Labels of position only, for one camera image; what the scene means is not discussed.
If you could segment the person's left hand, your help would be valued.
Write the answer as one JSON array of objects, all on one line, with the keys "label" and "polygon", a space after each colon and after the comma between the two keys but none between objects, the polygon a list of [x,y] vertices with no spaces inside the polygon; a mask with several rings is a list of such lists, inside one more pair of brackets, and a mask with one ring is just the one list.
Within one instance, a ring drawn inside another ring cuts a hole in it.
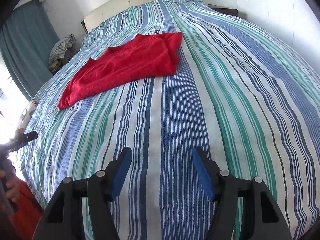
[{"label": "person's left hand", "polygon": [[10,201],[17,204],[20,197],[20,186],[18,184],[18,179],[16,177],[16,169],[14,168],[10,160],[8,162],[10,164],[9,168],[12,176],[9,180],[7,180],[7,183],[6,183],[6,187],[7,187],[6,196]]}]

